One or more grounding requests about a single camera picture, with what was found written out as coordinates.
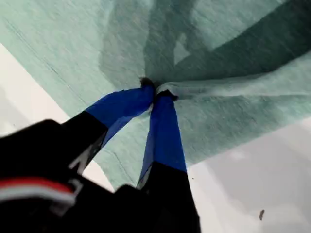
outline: teal cloth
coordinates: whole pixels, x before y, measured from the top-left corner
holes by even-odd
[[[175,103],[188,165],[311,115],[309,0],[2,0],[0,42],[69,116],[148,76]],[[136,184],[149,114],[95,158]]]

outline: white stripe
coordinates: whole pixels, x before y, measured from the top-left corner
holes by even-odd
[[[8,187],[0,189],[0,202],[32,197],[51,199],[68,205],[75,204],[75,196],[73,194],[63,193],[50,188],[43,188],[41,186],[21,185],[14,188]]]

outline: red stripe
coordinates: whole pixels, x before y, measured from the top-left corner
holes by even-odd
[[[15,187],[15,186],[43,186],[51,189],[55,189],[60,192],[72,193],[72,191],[62,183],[51,181],[42,177],[18,177],[18,178],[10,178],[6,180],[0,180],[0,189]]]

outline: white surface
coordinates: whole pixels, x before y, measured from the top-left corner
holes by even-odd
[[[46,118],[68,119],[1,45],[0,64],[0,134]],[[311,232],[310,154],[311,118],[191,166],[203,232]],[[95,162],[85,175],[112,190]]]

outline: green towel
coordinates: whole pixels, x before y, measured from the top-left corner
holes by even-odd
[[[0,2],[0,42],[71,117],[148,76],[175,103],[187,164],[311,115],[309,0]],[[136,184],[149,112],[95,160]]]

